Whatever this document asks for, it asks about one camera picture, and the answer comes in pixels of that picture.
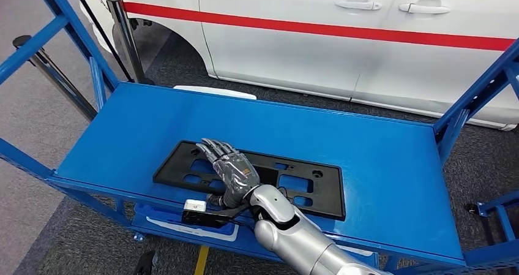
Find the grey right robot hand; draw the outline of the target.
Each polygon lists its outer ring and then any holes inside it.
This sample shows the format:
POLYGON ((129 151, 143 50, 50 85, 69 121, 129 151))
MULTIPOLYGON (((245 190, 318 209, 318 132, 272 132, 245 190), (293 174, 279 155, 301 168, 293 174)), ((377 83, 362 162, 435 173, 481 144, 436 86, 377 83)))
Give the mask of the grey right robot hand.
POLYGON ((206 200, 213 206, 234 209, 246 195, 260 185, 260 177, 247 156, 223 141, 203 138, 196 144, 225 185, 222 195, 208 194, 206 200))

